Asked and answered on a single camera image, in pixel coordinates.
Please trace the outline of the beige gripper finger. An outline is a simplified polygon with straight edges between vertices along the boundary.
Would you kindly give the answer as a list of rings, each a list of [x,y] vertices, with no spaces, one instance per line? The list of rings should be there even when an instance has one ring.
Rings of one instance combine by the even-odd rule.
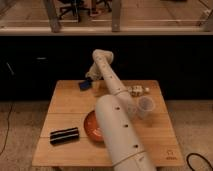
[[[97,91],[97,90],[99,90],[99,88],[100,88],[100,81],[99,80],[98,81],[93,81],[92,82],[92,89],[94,91]]]

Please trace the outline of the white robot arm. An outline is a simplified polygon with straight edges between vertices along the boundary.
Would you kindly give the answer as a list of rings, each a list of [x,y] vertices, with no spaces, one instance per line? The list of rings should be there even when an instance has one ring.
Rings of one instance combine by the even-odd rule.
[[[108,94],[97,99],[95,115],[114,171],[157,171],[131,122],[138,107],[110,66],[114,54],[95,49],[92,58],[86,77],[93,81],[103,78],[108,88]]]

